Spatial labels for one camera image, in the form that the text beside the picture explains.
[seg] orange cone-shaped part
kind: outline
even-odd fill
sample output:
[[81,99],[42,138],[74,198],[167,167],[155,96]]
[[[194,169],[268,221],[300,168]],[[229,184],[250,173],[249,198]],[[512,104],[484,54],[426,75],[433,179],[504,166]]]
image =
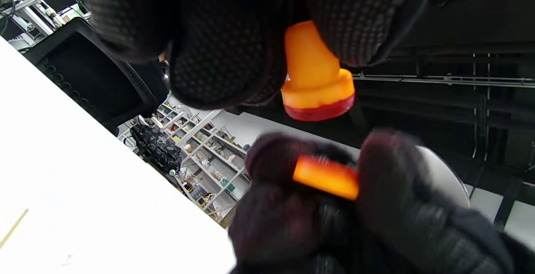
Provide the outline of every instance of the orange cone-shaped part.
[[314,23],[288,28],[285,38],[289,79],[283,86],[286,113],[308,122],[337,117],[355,99],[353,77],[321,40]]

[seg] gloved hand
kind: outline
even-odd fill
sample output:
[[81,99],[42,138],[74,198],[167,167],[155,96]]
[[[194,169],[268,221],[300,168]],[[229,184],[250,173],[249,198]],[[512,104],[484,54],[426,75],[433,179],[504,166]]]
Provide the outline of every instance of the gloved hand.
[[85,0],[90,23],[126,61],[166,50],[173,95],[197,109],[269,101],[287,70],[284,32],[313,19],[350,66],[381,61],[428,0]]
[[355,162],[336,146],[278,134],[260,137],[246,164],[252,186],[229,228],[237,257],[234,273],[534,269],[528,249],[495,230],[480,213],[457,207],[430,187],[430,169],[415,142],[399,133],[378,131],[365,141],[356,202],[293,182],[300,155]]

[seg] black office chair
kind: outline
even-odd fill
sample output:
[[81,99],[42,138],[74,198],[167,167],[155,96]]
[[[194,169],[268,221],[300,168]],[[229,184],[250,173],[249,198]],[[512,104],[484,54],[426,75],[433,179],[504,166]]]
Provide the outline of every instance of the black office chair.
[[157,60],[120,61],[84,19],[72,19],[24,56],[112,133],[138,114],[150,117],[169,93]]

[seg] white tabletop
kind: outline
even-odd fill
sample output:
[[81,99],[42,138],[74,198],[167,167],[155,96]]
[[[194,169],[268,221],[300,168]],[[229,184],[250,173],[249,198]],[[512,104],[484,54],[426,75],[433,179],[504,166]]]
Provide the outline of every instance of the white tabletop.
[[0,273],[232,268],[226,231],[2,38],[0,73],[0,241],[29,210]]

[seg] red base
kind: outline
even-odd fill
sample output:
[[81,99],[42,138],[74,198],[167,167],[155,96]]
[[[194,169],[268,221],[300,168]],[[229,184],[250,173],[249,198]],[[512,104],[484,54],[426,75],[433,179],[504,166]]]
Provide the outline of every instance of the red base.
[[320,120],[341,116],[353,107],[354,101],[355,94],[353,93],[347,99],[342,99],[329,105],[322,105],[318,108],[300,109],[284,105],[284,109],[286,109],[286,114],[293,119],[302,120],[303,122],[319,122]]

